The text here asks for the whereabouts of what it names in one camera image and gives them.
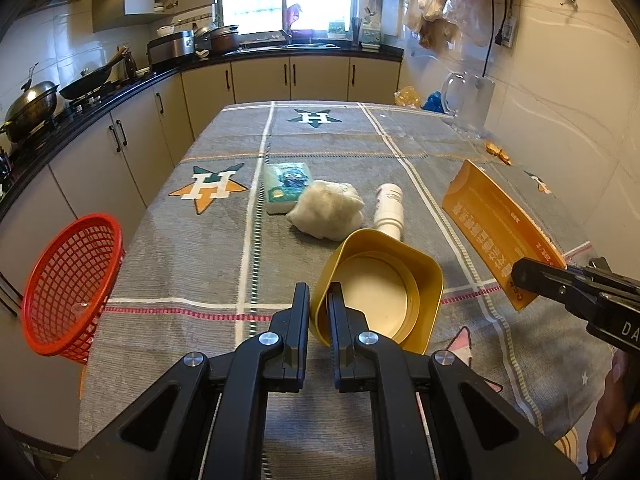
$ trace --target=crumpled white cloth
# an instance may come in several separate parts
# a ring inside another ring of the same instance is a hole
[[[351,184],[315,180],[302,192],[287,220],[315,238],[341,242],[361,227],[363,207]]]

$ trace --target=white bottle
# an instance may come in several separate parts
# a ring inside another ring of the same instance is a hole
[[[383,184],[376,191],[376,213],[373,227],[399,240],[404,229],[402,189],[396,184]]]

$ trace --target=gray tablecloth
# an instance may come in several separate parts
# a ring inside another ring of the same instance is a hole
[[[175,168],[127,252],[88,362],[81,445],[183,354],[233,350],[289,306],[296,282],[314,286],[337,244],[264,213],[264,164],[284,161],[306,162],[314,178],[353,184],[366,203],[366,226],[377,186],[398,184],[406,243],[434,257],[445,276],[429,352],[452,348],[550,440],[564,435],[602,387],[610,349],[545,298],[520,313],[512,309],[438,206],[465,158],[484,168],[567,259],[585,264],[594,256],[564,205],[541,192],[530,173],[489,156],[481,141],[434,114],[333,102],[227,107]],[[194,180],[203,173],[211,176]],[[218,186],[219,198],[189,198],[194,182]],[[368,395],[335,391],[331,366],[328,349],[311,338],[302,393],[270,397],[267,478],[374,477]]]

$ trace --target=orange star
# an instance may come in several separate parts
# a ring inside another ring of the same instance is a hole
[[[194,184],[184,186],[172,193],[169,196],[189,196],[194,195],[193,203],[196,208],[196,214],[201,215],[217,198],[226,198],[229,193],[235,193],[240,191],[246,191],[248,188],[239,184],[238,182],[229,179],[229,176],[236,173],[244,164],[238,164],[221,171],[218,174],[212,171],[203,170],[197,166],[193,167],[193,177],[197,180]],[[225,186],[225,189],[220,190],[220,186]]]

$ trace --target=black countertop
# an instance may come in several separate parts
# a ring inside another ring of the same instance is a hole
[[[350,42],[323,41],[322,44],[338,44],[340,48],[289,48],[282,44],[264,43],[255,45],[252,48],[242,48],[224,56],[212,57],[211,59],[194,60],[183,64],[177,68],[165,70],[160,73],[153,73],[124,86],[116,93],[112,94],[99,105],[87,111],[75,114],[61,114],[58,125],[53,131],[40,134],[41,139],[34,142],[34,147],[26,153],[21,150],[20,156],[13,160],[12,184],[5,194],[0,198],[0,221],[9,211],[12,204],[28,186],[31,180],[43,168],[53,160],[72,140],[84,132],[89,126],[100,118],[111,112],[114,108],[123,104],[129,98],[139,94],[150,86],[171,77],[174,74],[185,70],[193,70],[203,66],[213,64],[228,63],[231,61],[245,59],[260,59],[265,57],[283,56],[343,56],[343,57],[367,57],[371,59],[381,59],[389,61],[402,61],[402,49],[392,46],[382,45],[378,52],[368,52],[362,49],[351,47]]]

